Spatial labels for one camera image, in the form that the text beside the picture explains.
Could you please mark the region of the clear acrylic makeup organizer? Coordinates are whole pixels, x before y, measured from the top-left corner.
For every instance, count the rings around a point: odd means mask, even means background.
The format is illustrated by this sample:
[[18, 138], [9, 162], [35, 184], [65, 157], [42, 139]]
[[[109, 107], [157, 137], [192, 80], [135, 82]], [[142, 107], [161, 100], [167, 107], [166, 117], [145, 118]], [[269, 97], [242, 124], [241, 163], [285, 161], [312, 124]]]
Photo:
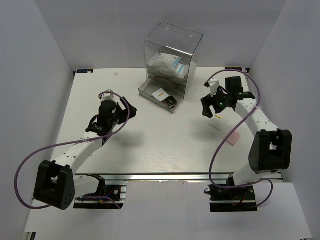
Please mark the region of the clear acrylic makeup organizer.
[[139, 95], [173, 113], [195, 79], [204, 35], [160, 22], [144, 41], [146, 81]]

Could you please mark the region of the pink sticky pad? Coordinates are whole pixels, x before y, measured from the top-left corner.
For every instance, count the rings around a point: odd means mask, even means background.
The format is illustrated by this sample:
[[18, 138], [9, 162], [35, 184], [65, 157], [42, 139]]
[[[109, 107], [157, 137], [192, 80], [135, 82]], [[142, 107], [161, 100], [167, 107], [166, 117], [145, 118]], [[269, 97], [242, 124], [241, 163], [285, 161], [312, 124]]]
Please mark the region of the pink sticky pad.
[[227, 142], [232, 145], [235, 146], [237, 144], [237, 142], [240, 140], [241, 135], [237, 132], [234, 131], [227, 139]]

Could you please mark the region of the white pad with yellow stick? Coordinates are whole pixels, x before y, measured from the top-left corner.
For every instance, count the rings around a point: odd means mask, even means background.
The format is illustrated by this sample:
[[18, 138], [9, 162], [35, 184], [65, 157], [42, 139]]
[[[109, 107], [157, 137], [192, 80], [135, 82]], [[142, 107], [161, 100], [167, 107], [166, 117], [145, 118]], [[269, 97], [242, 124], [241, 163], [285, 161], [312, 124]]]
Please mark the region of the white pad with yellow stick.
[[160, 101], [163, 102], [165, 99], [167, 99], [169, 97], [169, 94], [163, 89], [163, 88], [159, 88], [157, 91], [155, 91], [152, 96]]

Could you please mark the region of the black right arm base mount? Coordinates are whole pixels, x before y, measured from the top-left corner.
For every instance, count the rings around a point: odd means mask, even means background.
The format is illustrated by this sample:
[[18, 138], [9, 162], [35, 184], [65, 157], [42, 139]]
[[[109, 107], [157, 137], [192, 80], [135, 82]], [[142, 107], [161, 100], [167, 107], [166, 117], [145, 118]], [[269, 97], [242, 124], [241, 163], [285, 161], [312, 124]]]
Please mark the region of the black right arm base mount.
[[257, 202], [252, 186], [225, 189], [213, 184], [203, 191], [209, 196], [212, 213], [257, 212]]

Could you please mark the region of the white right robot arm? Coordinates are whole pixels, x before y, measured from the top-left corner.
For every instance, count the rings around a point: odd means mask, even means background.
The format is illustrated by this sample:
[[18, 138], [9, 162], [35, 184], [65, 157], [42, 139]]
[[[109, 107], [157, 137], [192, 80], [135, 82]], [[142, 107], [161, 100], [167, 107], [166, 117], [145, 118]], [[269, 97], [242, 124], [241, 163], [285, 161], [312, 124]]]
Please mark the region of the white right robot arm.
[[254, 139], [248, 154], [248, 162], [232, 173], [226, 182], [226, 195], [236, 200], [244, 193], [244, 187], [262, 177], [286, 170], [290, 166], [292, 133], [273, 124], [259, 108], [259, 101], [250, 91], [244, 91], [241, 78], [228, 77], [225, 87], [211, 78], [205, 83], [210, 93], [201, 99], [205, 117], [212, 118], [226, 108], [233, 109], [251, 131]]

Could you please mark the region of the black gold compact case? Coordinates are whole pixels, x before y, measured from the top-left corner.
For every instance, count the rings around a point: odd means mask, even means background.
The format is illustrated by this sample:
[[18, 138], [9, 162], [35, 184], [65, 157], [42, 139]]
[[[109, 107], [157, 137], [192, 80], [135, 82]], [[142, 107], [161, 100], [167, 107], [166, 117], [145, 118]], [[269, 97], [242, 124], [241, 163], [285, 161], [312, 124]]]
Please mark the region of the black gold compact case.
[[178, 103], [174, 96], [168, 96], [166, 99], [162, 101], [162, 103], [171, 109], [174, 109]]

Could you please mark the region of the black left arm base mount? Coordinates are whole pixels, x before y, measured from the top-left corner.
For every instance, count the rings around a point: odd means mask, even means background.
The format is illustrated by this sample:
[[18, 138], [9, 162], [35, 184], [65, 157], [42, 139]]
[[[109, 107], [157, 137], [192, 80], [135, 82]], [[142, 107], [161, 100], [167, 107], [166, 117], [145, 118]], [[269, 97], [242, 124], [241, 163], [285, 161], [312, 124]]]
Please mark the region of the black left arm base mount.
[[127, 181], [109, 180], [97, 174], [74, 178], [74, 209], [120, 210], [125, 202]]

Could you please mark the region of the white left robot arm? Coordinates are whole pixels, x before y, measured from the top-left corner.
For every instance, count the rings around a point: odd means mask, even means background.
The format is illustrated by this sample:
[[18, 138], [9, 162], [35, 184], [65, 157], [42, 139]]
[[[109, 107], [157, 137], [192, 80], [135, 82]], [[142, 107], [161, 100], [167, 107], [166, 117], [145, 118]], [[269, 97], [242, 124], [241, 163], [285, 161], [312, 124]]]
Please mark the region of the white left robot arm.
[[117, 125], [136, 116], [137, 109], [125, 97], [120, 103], [110, 96], [102, 96], [98, 114], [90, 120], [80, 142], [54, 160], [44, 160], [39, 165], [33, 192], [35, 200], [60, 210], [66, 210], [75, 199], [110, 200], [101, 176], [76, 177], [75, 174], [94, 152], [105, 145]]

